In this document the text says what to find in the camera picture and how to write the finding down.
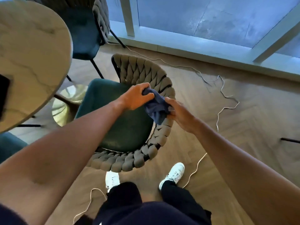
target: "person's left arm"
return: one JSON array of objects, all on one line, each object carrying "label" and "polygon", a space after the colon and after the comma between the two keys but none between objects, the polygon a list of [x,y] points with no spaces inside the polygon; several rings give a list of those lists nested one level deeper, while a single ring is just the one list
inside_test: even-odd
[{"label": "person's left arm", "polygon": [[105,134],[123,113],[154,98],[149,83],[28,145],[0,165],[0,203],[29,225],[45,224]]}]

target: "shoe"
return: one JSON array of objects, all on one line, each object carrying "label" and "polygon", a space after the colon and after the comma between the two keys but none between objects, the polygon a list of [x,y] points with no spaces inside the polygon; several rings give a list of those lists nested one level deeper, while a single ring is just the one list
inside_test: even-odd
[{"label": "shoe", "polygon": [[111,188],[120,184],[119,174],[112,171],[106,172],[105,184],[106,184],[107,192],[109,193]]},{"label": "shoe", "polygon": [[183,176],[183,173],[185,172],[185,166],[183,165],[182,162],[176,163],[172,169],[170,170],[169,174],[166,176],[165,179],[163,179],[158,188],[161,190],[161,187],[165,183],[165,181],[174,181],[176,184],[179,182],[181,177]]}]

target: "cleaning cloth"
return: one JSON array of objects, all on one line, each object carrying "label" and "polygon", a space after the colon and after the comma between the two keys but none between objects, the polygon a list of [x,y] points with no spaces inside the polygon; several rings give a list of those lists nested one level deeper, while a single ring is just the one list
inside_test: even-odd
[{"label": "cleaning cloth", "polygon": [[154,120],[158,125],[161,125],[167,115],[170,113],[169,105],[163,96],[161,96],[156,90],[150,87],[145,88],[142,91],[142,95],[147,95],[149,93],[154,94],[154,99],[146,102],[144,108],[146,113]]}]

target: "black pants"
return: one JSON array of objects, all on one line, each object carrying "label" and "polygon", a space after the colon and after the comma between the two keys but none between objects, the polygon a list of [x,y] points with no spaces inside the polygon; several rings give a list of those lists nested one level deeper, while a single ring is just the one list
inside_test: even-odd
[{"label": "black pants", "polygon": [[[211,212],[204,210],[192,197],[190,192],[176,186],[174,181],[165,181],[161,188],[163,201],[177,208],[199,224],[211,224]],[[102,221],[107,210],[123,206],[141,205],[142,198],[133,182],[124,182],[113,187],[107,193],[107,201],[103,203],[97,214],[97,220]]]}]

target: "white cable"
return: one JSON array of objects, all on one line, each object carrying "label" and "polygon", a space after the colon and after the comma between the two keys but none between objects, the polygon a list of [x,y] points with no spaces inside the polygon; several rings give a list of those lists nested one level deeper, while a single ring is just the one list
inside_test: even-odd
[{"label": "white cable", "polygon": [[[118,44],[118,43],[110,43],[110,42],[109,42],[109,44],[111,44],[111,45],[120,45],[120,44]],[[209,82],[214,82],[214,81],[216,81],[217,79],[220,78],[221,81],[222,81],[222,87],[221,87],[221,90],[220,90],[221,94],[222,94],[223,97],[226,98],[226,99],[234,100],[234,101],[236,102],[236,106],[235,106],[235,107],[223,107],[223,109],[218,113],[218,115],[217,115],[217,116],[218,116],[218,119],[217,119],[217,122],[216,122],[217,132],[219,132],[219,126],[218,126],[218,123],[219,123],[219,115],[220,115],[220,113],[222,113],[222,111],[225,110],[225,109],[231,109],[231,110],[233,110],[233,109],[235,109],[235,108],[238,106],[238,104],[240,104],[240,102],[239,102],[236,98],[232,97],[233,95],[231,95],[231,96],[226,96],[226,95],[224,95],[224,93],[223,93],[223,88],[224,88],[225,81],[223,80],[222,76],[220,76],[220,75],[218,75],[217,78],[216,78],[215,80],[207,81],[207,80],[204,79],[202,73],[201,73],[200,71],[198,71],[197,69],[193,68],[193,67],[190,67],[190,66],[183,66],[183,65],[172,65],[172,64],[170,64],[170,63],[165,62],[164,60],[162,60],[162,59],[160,59],[160,58],[153,59],[153,58],[149,58],[149,57],[147,57],[147,56],[145,56],[145,55],[142,55],[142,54],[140,54],[140,53],[138,53],[138,52],[136,52],[136,51],[131,50],[128,46],[126,46],[126,48],[129,49],[131,52],[134,52],[134,53],[136,53],[136,54],[138,54],[138,55],[141,55],[141,56],[143,56],[143,57],[145,57],[145,58],[147,58],[147,59],[149,59],[149,60],[152,60],[152,61],[161,60],[163,63],[165,63],[165,64],[167,64],[167,65],[169,65],[169,66],[175,67],[175,68],[182,67],[182,68],[190,68],[190,69],[193,69],[194,71],[196,71],[196,74],[197,74],[198,76],[200,76],[200,77],[202,78],[202,80],[203,80],[205,83],[207,83],[207,84],[209,84]],[[201,160],[204,159],[204,157],[205,157],[206,155],[207,155],[207,153],[205,153],[205,155],[198,161],[196,170],[195,170],[193,173],[191,173],[191,175],[189,176],[188,181],[187,181],[187,183],[184,185],[184,187],[186,187],[186,186],[188,185],[188,183],[190,182],[190,177],[198,171],[198,165],[199,165],[199,163],[201,162]]]},{"label": "white cable", "polygon": [[98,188],[92,189],[92,190],[91,190],[91,193],[90,193],[90,203],[88,204],[88,207],[86,208],[86,210],[85,210],[84,212],[81,212],[81,213],[77,214],[77,215],[74,217],[74,219],[73,219],[73,224],[75,223],[75,219],[76,219],[77,216],[79,216],[79,215],[85,213],[86,211],[88,211],[88,208],[89,208],[90,204],[92,203],[92,191],[93,191],[93,190],[100,190],[100,192],[101,192],[101,193],[103,194],[103,196],[105,197],[105,200],[107,200],[105,194],[102,192],[101,189],[98,189]]}]

